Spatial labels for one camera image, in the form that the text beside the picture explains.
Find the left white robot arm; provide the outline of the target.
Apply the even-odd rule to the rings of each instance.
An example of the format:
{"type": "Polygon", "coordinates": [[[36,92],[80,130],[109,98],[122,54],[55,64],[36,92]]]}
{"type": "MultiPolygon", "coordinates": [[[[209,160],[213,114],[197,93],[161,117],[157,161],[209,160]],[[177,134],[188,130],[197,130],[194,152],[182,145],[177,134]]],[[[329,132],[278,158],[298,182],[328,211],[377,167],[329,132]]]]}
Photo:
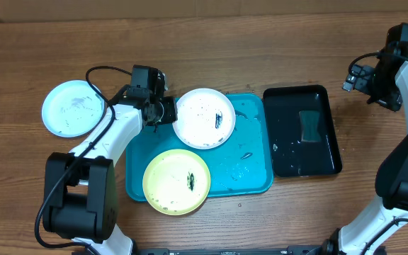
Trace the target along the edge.
{"type": "Polygon", "coordinates": [[[91,134],[45,165],[44,199],[35,238],[48,249],[83,247],[85,254],[131,254],[134,242],[117,226],[115,165],[145,126],[177,119],[175,98],[144,89],[121,89],[91,134]]]}

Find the pink speckled plate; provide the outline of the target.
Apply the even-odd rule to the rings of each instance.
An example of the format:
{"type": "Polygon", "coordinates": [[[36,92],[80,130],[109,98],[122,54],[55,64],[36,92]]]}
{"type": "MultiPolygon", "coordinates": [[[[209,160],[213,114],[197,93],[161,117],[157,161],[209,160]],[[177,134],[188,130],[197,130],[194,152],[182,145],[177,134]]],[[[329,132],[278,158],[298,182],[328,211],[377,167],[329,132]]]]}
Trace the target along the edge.
{"type": "Polygon", "coordinates": [[[234,131],[235,109],[231,101],[214,89],[194,89],[177,102],[176,136],[195,149],[213,149],[225,143],[234,131]]]}

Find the light blue plate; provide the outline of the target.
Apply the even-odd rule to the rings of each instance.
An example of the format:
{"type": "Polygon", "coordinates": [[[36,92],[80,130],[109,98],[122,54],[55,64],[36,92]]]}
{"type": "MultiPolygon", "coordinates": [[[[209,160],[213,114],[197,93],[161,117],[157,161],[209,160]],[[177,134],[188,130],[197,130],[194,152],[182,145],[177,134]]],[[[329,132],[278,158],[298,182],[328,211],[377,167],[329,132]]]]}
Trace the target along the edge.
{"type": "Polygon", "coordinates": [[[105,101],[87,81],[71,80],[49,92],[41,116],[44,126],[52,134],[70,138],[91,131],[105,112],[105,101]]]}

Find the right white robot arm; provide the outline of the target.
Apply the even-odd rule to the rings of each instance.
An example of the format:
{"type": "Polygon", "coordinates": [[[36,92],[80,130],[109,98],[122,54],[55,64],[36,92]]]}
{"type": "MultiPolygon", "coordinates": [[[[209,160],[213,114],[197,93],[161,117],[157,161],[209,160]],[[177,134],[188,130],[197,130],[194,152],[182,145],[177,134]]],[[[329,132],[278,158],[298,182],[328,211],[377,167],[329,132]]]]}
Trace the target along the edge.
{"type": "MultiPolygon", "coordinates": [[[[379,62],[372,72],[349,67],[349,74],[370,78],[366,87],[370,101],[396,93],[402,99],[408,132],[408,40],[393,39],[374,55],[379,62]]],[[[380,165],[375,191],[370,204],[313,254],[384,254],[382,243],[408,224],[408,133],[380,165]]]]}

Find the green scouring sponge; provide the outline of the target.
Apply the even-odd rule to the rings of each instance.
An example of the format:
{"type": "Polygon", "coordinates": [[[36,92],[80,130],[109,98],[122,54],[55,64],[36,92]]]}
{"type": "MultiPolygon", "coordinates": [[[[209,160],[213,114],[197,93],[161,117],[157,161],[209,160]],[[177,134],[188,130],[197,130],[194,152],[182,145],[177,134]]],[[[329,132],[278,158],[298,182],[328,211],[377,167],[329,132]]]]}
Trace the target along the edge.
{"type": "Polygon", "coordinates": [[[302,142],[321,142],[319,117],[319,112],[315,110],[302,110],[299,112],[302,142]]]}

